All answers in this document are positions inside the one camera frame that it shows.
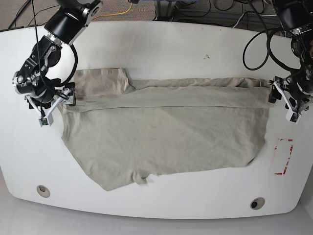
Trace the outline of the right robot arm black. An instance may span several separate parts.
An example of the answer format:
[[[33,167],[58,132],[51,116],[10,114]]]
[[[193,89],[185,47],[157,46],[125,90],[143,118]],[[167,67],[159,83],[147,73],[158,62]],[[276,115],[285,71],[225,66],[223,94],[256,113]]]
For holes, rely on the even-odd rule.
[[[39,114],[42,125],[52,123],[52,112],[58,104],[75,105],[75,84],[70,80],[77,69],[78,54],[73,43],[103,6],[101,0],[59,0],[57,4],[58,11],[44,26],[48,34],[36,40],[30,56],[12,82],[15,91],[25,95],[29,108]],[[46,74],[60,61],[63,44],[73,52],[73,68],[64,81],[49,79]]]

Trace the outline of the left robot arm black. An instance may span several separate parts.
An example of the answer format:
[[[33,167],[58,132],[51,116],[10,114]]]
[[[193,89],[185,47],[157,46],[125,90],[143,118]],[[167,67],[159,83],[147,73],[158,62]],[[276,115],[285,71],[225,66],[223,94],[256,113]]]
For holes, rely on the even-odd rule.
[[[313,2],[311,0],[272,0],[281,27],[270,32],[267,48],[270,57],[291,74],[274,78],[269,102],[283,98],[288,107],[289,121],[296,122],[302,111],[313,102]],[[270,50],[270,41],[278,31],[291,33],[291,50],[299,59],[300,68],[294,69],[279,62]]]

